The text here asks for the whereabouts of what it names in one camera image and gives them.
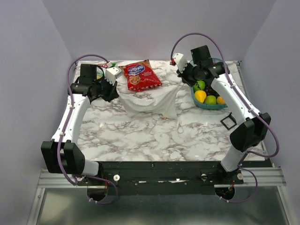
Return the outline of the white garment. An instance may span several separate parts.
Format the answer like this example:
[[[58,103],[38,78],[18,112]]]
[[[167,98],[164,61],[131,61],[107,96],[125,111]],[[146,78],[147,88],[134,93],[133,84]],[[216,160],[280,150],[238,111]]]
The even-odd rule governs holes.
[[[176,119],[175,100],[179,90],[179,86],[171,85],[141,92],[142,94],[154,94],[150,99],[119,93],[119,100],[129,117],[140,113],[155,113],[169,119]]]

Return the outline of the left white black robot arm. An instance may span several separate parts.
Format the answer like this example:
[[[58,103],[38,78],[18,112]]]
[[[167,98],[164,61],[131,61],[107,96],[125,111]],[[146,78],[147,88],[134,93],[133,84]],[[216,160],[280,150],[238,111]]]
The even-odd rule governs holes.
[[[93,185],[103,182],[104,174],[99,162],[87,160],[77,146],[83,117],[92,101],[106,102],[118,98],[117,77],[122,70],[108,63],[106,67],[81,64],[80,75],[68,90],[67,106],[61,122],[51,140],[41,144],[41,152],[50,173],[88,176]]]

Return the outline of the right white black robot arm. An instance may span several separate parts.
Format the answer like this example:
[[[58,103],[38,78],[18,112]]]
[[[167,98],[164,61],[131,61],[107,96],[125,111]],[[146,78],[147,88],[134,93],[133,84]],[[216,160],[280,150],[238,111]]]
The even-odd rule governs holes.
[[[206,45],[191,53],[192,63],[181,53],[172,54],[171,63],[177,66],[178,77],[190,87],[199,80],[205,81],[223,98],[237,123],[230,134],[230,149],[218,163],[215,173],[217,181],[225,184],[233,178],[247,154],[265,138],[271,117],[250,103],[228,73],[227,66],[222,62],[214,63]]]

